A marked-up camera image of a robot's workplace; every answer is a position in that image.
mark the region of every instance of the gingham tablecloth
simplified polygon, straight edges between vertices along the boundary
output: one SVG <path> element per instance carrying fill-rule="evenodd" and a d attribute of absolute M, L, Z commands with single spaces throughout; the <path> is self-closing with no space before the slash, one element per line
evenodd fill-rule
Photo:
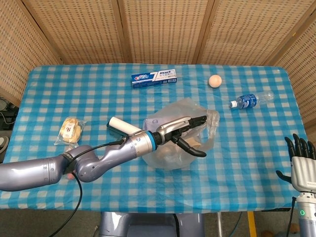
<path fill-rule="evenodd" d="M 131 75 L 176 69 L 178 81 L 133 89 Z M 208 84 L 218 74 L 217 89 Z M 230 110 L 229 101 L 250 92 L 272 90 L 266 107 Z M 216 212 L 290 207 L 297 195 L 275 170 L 290 174 L 284 136 L 305 131 L 287 73 L 276 67 L 99 64 L 35 68 L 29 75 L 4 162 L 55 156 L 63 120 L 87 121 L 79 144 L 92 146 L 114 137 L 106 124 L 116 116 L 142 127 L 143 120 L 182 98 L 220 114 L 214 148 L 188 168 L 153 169 L 137 158 L 83 183 L 79 209 L 122 212 Z M 0 192 L 0 208 L 73 209 L 79 198 L 74 180 Z"/>

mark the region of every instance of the bread in plastic bag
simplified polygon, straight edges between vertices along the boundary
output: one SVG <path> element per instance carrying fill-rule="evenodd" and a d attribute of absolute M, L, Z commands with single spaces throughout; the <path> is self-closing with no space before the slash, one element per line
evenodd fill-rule
<path fill-rule="evenodd" d="M 66 118 L 59 130 L 59 134 L 54 145 L 65 144 L 77 147 L 85 123 L 85 121 L 79 120 L 77 118 Z"/>
<path fill-rule="evenodd" d="M 216 128 L 219 125 L 219 113 L 215 110 L 207 110 L 197 105 L 190 98 L 169 104 L 155 114 L 144 120 L 143 129 L 155 132 L 156 129 L 169 121 L 190 116 L 200 117 L 207 115 L 206 123 L 195 127 L 188 132 L 182 133 L 182 138 L 192 147 L 201 151 L 208 151 L 213 148 Z M 144 161 L 153 168 L 167 170 L 179 169 L 188 166 L 197 157 L 182 150 L 173 142 L 159 146 L 156 151 L 144 155 Z"/>

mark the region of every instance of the toothpaste box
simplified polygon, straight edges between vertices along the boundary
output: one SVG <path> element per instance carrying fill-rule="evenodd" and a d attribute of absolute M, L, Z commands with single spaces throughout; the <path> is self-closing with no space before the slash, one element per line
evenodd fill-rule
<path fill-rule="evenodd" d="M 175 69 L 132 75 L 132 85 L 134 88 L 170 82 L 177 82 Z"/>

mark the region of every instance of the blue ring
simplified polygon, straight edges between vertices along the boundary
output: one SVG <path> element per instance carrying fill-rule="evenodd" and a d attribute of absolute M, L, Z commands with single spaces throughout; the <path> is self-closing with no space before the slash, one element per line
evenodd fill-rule
<path fill-rule="evenodd" d="M 146 131 L 146 134 L 149 136 L 149 139 L 152 142 L 153 151 L 155 151 L 156 150 L 156 143 L 154 141 L 152 134 L 149 131 Z"/>

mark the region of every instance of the packaged bread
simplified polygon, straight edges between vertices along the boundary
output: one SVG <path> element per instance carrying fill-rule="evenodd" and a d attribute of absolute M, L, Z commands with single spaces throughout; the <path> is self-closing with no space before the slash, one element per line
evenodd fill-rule
<path fill-rule="evenodd" d="M 59 134 L 54 145 L 67 144 L 78 146 L 78 141 L 81 138 L 81 133 L 85 123 L 85 121 L 77 118 L 66 118 L 59 130 Z"/>

